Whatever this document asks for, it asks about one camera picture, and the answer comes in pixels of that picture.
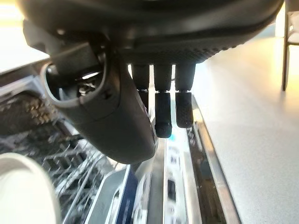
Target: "chair leg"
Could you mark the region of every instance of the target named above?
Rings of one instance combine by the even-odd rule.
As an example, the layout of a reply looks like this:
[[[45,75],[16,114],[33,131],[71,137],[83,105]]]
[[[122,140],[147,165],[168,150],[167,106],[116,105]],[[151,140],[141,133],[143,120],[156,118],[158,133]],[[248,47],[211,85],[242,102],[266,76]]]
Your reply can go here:
[[[283,61],[283,74],[282,74],[282,91],[285,91],[288,85],[289,76],[289,63],[290,63],[290,50],[289,46],[284,46],[284,61]]]
[[[289,76],[289,14],[287,7],[285,8],[285,36],[284,36],[284,58],[283,58],[283,68],[282,68],[282,84],[281,89],[285,91],[288,85],[288,76]]]

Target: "stainless steel edge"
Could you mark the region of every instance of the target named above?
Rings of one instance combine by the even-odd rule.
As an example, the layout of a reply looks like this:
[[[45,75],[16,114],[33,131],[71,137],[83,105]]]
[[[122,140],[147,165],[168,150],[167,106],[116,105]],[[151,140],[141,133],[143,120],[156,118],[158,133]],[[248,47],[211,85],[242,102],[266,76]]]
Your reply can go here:
[[[184,137],[188,141],[186,130],[183,129],[185,134]],[[199,198],[196,189],[196,182],[194,179],[194,170],[192,165],[191,154],[189,150],[189,145],[186,145],[188,150],[182,151],[181,156],[181,168],[183,171],[183,180],[185,187],[185,201],[186,210],[189,224],[201,224],[201,213],[199,207]]]
[[[222,171],[221,165],[219,163],[217,154],[213,147],[211,138],[207,131],[206,124],[202,118],[202,114],[198,106],[196,106],[195,108],[193,106],[193,109],[198,110],[198,117],[195,120],[197,125],[195,125],[194,127],[199,132],[201,143],[206,152],[206,157],[210,165],[210,169],[213,175],[215,186],[217,188],[217,192],[219,195],[226,222],[228,224],[239,224],[241,223],[241,221],[236,210],[235,203],[231,196],[228,184],[226,182],[224,173]]]

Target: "dishwasher rack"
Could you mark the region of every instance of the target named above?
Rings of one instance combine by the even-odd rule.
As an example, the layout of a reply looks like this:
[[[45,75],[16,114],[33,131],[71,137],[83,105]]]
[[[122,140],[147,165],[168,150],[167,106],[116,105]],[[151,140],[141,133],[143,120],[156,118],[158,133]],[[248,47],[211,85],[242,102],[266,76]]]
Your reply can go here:
[[[62,223],[82,224],[103,178],[114,168],[108,158],[80,134],[72,135],[76,130],[60,116],[53,116],[53,111],[47,107],[43,100],[28,93],[3,101],[1,119],[10,119],[11,126],[13,122],[21,123],[27,130],[15,126],[5,134],[3,128],[0,154],[18,153],[39,163],[53,182]]]

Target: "textured rubber pad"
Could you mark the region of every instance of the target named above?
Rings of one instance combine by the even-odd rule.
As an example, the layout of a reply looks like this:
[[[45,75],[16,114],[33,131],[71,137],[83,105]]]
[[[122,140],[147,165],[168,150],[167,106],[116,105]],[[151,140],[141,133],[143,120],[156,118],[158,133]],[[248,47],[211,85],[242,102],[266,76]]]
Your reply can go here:
[[[177,125],[181,128],[192,127],[192,94],[190,92],[176,93]]]
[[[161,92],[155,95],[156,135],[159,138],[169,138],[172,132],[170,93]]]

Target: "black plastic housing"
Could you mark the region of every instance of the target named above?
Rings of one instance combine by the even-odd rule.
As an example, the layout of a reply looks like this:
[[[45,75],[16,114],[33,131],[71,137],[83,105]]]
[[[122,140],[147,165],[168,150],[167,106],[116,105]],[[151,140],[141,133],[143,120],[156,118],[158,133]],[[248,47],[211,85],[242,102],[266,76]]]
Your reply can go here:
[[[59,87],[47,73],[41,77],[48,99],[102,153],[124,164],[135,164],[155,154],[155,136],[145,107],[118,56],[105,59],[103,77],[86,96],[61,100]]]

